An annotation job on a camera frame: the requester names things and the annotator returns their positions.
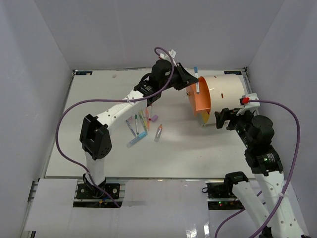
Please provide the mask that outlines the cream round drawer organizer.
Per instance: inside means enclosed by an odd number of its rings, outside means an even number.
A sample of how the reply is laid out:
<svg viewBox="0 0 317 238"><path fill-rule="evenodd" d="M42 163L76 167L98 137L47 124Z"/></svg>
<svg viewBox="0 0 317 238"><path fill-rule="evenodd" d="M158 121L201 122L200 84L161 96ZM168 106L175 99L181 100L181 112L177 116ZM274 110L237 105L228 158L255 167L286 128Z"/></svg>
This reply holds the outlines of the cream round drawer organizer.
<svg viewBox="0 0 317 238"><path fill-rule="evenodd" d="M240 78L235 74L203 76L209 88L211 111L198 114L202 126L216 123L214 113L224 108L240 108L239 99L245 94Z"/></svg>

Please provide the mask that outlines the orange top drawer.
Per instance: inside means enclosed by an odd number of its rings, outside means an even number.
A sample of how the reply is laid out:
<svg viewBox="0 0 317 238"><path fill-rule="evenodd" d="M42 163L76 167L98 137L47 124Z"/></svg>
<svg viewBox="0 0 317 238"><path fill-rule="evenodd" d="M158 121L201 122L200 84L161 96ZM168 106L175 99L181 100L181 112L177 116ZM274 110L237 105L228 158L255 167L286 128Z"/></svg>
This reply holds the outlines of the orange top drawer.
<svg viewBox="0 0 317 238"><path fill-rule="evenodd" d="M211 98L206 80L202 76L199 77L198 80L200 88L199 93L196 91L195 84L186 88L186 94L188 96L194 116L211 111Z"/></svg>

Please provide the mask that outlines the green cap white pen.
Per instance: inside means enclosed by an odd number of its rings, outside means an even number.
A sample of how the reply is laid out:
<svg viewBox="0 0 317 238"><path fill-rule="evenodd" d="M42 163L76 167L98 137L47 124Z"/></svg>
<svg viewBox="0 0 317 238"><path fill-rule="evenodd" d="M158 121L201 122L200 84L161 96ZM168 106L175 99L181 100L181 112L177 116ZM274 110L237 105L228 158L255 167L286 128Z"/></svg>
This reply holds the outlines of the green cap white pen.
<svg viewBox="0 0 317 238"><path fill-rule="evenodd" d="M139 129L138 129L138 116L135 114L134 115L134 120L135 120L135 129L136 129L136 134L139 135Z"/></svg>

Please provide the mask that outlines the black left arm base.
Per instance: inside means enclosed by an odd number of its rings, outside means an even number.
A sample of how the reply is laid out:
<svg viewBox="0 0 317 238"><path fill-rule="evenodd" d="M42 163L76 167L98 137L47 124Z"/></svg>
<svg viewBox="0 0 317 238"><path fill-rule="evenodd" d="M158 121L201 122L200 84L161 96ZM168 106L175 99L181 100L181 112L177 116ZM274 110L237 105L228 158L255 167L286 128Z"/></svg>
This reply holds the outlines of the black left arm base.
<svg viewBox="0 0 317 238"><path fill-rule="evenodd" d="M120 197L120 184L119 183L106 183L103 186L103 190L106 191L113 199ZM91 190L86 184L79 183L76 190L76 199L103 199L109 198L104 192L96 189Z"/></svg>

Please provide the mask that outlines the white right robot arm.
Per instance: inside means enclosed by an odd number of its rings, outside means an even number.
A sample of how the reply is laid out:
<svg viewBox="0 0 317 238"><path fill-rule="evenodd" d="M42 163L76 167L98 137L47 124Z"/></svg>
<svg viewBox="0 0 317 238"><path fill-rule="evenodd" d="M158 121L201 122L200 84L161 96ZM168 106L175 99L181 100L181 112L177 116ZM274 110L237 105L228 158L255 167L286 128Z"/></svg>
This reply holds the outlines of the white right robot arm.
<svg viewBox="0 0 317 238"><path fill-rule="evenodd" d="M300 124L297 116L288 107L274 102L274 105L287 110L294 118L297 138L292 165L288 177L283 173L283 165L279 154L271 144L274 136L273 122L266 116L255 115L262 101L256 93L240 98L240 108L224 108L215 112L216 127L224 126L234 130L246 147L246 162L258 182L261 201L251 187L243 172L233 172L225 176L224 193L231 198L237 197L244 210L253 220L257 230L253 238L305 238L306 234L299 225L286 190L290 183L297 160L300 144Z"/></svg>

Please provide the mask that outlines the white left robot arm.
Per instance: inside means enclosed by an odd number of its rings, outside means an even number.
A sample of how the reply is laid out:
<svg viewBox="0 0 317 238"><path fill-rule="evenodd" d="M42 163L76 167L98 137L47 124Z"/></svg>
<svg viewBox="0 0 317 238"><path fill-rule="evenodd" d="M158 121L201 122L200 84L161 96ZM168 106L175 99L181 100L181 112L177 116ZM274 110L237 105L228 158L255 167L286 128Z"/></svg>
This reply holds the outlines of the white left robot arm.
<svg viewBox="0 0 317 238"><path fill-rule="evenodd" d="M105 191L105 157L112 149L110 136L130 116L150 106L161 97L160 90L174 88L182 90L198 82L180 63L172 66L171 62L159 59L152 71L144 75L134 89L105 112L84 117L80 133L80 142L86 155L88 173L83 176L87 191L94 198L99 198Z"/></svg>

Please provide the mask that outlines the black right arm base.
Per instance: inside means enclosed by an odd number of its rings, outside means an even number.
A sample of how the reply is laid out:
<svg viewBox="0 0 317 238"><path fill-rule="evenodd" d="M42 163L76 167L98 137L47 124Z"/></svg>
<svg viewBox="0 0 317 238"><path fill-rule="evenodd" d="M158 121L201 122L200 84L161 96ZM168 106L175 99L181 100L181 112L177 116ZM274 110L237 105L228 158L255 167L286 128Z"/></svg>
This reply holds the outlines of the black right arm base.
<svg viewBox="0 0 317 238"><path fill-rule="evenodd" d="M235 195L229 193L223 182L209 182L202 188L208 196L208 208L212 210L242 210L244 206Z"/></svg>

